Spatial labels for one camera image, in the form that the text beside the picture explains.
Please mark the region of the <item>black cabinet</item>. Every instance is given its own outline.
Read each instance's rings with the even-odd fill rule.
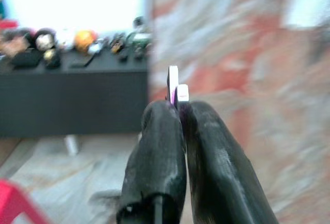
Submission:
[[[86,68],[70,68],[81,57],[62,55],[58,69],[12,69],[0,63],[0,137],[140,131],[148,104],[147,59],[126,63],[109,51]]]

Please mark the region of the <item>orange ball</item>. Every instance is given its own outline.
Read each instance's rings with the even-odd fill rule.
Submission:
[[[79,31],[74,39],[75,46],[78,51],[86,53],[88,46],[96,40],[96,33],[89,30]]]

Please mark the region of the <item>white wall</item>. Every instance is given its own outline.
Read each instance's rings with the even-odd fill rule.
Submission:
[[[146,0],[4,0],[8,18],[35,29],[128,30],[146,15]]]

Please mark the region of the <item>decoration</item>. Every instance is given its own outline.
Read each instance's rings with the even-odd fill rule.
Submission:
[[[101,50],[109,43],[109,39],[98,39],[88,47],[88,54],[99,54]]]
[[[134,58],[140,60],[150,54],[151,33],[141,16],[134,19],[133,27],[135,31],[127,37],[126,43],[133,47]]]
[[[36,48],[46,51],[55,47],[55,32],[48,28],[40,29],[35,34]]]
[[[70,51],[74,48],[75,34],[73,31],[64,29],[55,35],[56,47],[62,51]]]
[[[13,58],[17,53],[25,51],[28,47],[27,40],[19,35],[16,30],[8,29],[2,32],[0,50],[9,58]]]
[[[23,36],[28,42],[29,48],[36,48],[36,41],[34,39],[35,32],[29,28],[21,28],[17,31],[18,36]]]
[[[118,59],[122,63],[126,63],[128,60],[128,50],[125,48],[121,50],[118,54]]]
[[[89,46],[96,40],[96,33],[90,30],[79,31],[74,39],[76,49],[81,53],[87,53]]]
[[[55,49],[47,50],[43,55],[46,68],[57,68],[61,65],[61,57],[59,51]]]
[[[12,58],[10,63],[15,68],[36,67],[36,66],[38,66],[41,58],[42,58],[42,54],[38,50],[36,50],[34,48],[29,48],[26,51],[17,53]]]
[[[116,54],[125,47],[125,33],[116,33],[110,42],[110,48],[112,53]]]

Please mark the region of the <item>metal leg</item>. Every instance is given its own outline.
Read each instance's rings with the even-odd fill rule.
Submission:
[[[70,156],[75,156],[79,152],[79,141],[76,135],[67,135],[64,138]]]
[[[163,223],[163,197],[157,196],[154,199],[154,224]]]

